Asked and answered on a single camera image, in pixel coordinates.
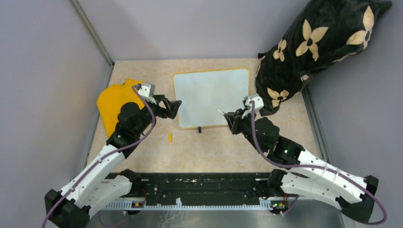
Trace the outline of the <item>white board yellow frame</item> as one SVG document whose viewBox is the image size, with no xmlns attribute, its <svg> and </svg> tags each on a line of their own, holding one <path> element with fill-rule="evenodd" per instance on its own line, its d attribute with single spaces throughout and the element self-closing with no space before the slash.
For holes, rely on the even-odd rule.
<svg viewBox="0 0 403 228">
<path fill-rule="evenodd" d="M 242 100 L 249 95 L 249 69 L 178 73 L 173 76 L 175 99 L 182 100 L 178 111 L 182 129 L 223 126 L 225 113 L 242 107 Z"/>
</svg>

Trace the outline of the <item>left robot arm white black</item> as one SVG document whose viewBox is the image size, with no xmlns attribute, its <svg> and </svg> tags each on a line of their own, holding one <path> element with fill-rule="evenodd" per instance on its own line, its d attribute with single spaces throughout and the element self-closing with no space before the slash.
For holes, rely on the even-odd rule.
<svg viewBox="0 0 403 228">
<path fill-rule="evenodd" d="M 84 228 L 91 218 L 117 198 L 142 192 L 141 176 L 131 170 L 113 179 L 107 176 L 125 161 L 153 130 L 156 118 L 174 119 L 182 104 L 164 95 L 141 96 L 143 108 L 135 102 L 121 106 L 114 132 L 96 158 L 60 190 L 45 195 L 45 227 L 51 221 L 59 228 Z"/>
</svg>

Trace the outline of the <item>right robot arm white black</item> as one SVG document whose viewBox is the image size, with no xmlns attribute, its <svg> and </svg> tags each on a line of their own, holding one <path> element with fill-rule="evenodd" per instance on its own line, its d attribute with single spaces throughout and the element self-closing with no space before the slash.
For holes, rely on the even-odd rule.
<svg viewBox="0 0 403 228">
<path fill-rule="evenodd" d="M 242 134 L 266 161 L 276 166 L 267 181 L 274 196 L 299 195 L 333 206 L 350 219 L 370 224 L 379 180 L 355 176 L 316 157 L 283 137 L 268 118 L 243 117 L 244 110 L 224 113 L 232 134 Z"/>
</svg>

